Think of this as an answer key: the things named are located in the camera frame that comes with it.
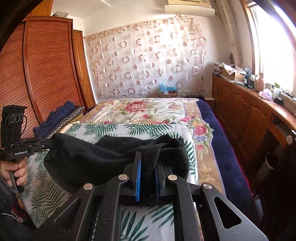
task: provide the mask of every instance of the finger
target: finger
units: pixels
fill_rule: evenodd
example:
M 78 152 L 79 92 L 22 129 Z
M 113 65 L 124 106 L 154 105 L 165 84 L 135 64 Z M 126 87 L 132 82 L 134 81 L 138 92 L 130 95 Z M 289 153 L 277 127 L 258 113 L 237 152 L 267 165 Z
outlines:
M 18 164 L 18 169 L 24 168 L 27 165 L 27 160 L 28 160 L 27 157 L 22 158 Z
M 16 172 L 15 172 L 15 177 L 23 177 L 26 173 L 27 173 L 27 170 L 28 170 L 28 166 L 25 166 L 24 168 L 22 169 L 18 169 Z
M 10 171 L 16 171 L 18 168 L 17 163 L 3 161 L 0 165 L 0 174 L 4 181 L 10 180 Z
M 10 186 L 11 188 L 13 188 L 13 185 L 12 185 L 12 181 L 9 180 L 9 181 L 6 181 L 7 185 Z
M 27 183 L 27 179 L 28 179 L 28 173 L 26 173 L 23 177 L 20 177 L 17 180 L 17 185 L 18 186 L 25 186 Z

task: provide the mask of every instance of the window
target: window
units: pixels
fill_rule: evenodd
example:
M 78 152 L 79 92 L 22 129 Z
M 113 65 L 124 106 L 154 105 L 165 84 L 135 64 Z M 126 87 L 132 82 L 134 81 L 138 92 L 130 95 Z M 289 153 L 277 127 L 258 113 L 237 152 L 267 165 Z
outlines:
M 249 9 L 251 16 L 249 21 L 253 21 L 251 24 L 255 26 L 251 28 L 253 61 L 256 62 L 253 64 L 253 66 L 256 66 L 255 74 L 263 72 L 265 82 L 272 85 L 278 83 L 282 90 L 296 96 L 296 54 L 291 39 L 284 27 L 259 5 L 253 1 L 246 3 L 245 6 Z M 289 26 L 292 34 L 296 32 L 291 21 L 287 26 Z

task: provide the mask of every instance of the red-brown louvered door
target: red-brown louvered door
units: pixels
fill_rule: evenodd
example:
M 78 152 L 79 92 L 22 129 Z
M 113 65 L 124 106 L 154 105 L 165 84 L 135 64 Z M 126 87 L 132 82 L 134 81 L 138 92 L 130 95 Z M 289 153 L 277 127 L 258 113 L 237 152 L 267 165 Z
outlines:
M 72 21 L 44 18 L 27 18 L 24 39 L 28 88 L 40 121 L 67 100 L 83 105 L 73 57 Z
M 39 122 L 30 99 L 24 72 L 24 32 L 25 23 L 21 23 L 0 52 L 0 122 L 3 106 L 11 104 L 27 106 L 25 115 L 28 125 L 22 137 L 33 137 L 32 129 L 38 126 Z

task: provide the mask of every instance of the white wall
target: white wall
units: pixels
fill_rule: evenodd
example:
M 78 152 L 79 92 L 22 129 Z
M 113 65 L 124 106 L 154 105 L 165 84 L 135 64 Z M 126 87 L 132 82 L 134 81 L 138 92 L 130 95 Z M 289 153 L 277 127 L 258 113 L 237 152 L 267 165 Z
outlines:
M 82 31 L 82 35 L 84 36 L 84 24 L 82 18 L 77 18 L 71 15 L 68 15 L 68 18 L 73 19 L 73 29 Z
M 237 25 L 238 48 L 242 57 L 242 67 L 252 69 L 252 49 L 247 20 L 239 0 L 228 0 Z
M 168 18 L 175 15 L 165 14 L 166 0 L 126 0 L 93 14 L 84 19 L 84 36 L 131 23 Z M 224 24 L 214 16 L 211 18 L 194 16 L 207 39 L 204 61 L 204 80 L 208 81 L 207 90 L 212 88 L 213 62 L 229 63 L 229 41 Z

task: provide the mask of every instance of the wall curtain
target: wall curtain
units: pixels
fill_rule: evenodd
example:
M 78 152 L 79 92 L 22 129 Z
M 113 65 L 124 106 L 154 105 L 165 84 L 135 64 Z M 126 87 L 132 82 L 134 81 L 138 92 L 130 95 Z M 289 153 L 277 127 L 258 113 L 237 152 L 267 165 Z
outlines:
M 222 20 L 225 24 L 226 31 L 230 43 L 230 51 L 233 54 L 234 63 L 241 67 L 242 59 L 237 46 L 237 26 L 234 21 L 234 17 L 227 0 L 216 0 L 218 9 L 221 13 Z
M 158 96 L 161 83 L 178 95 L 205 92 L 206 38 L 193 18 L 130 24 L 85 37 L 97 101 Z

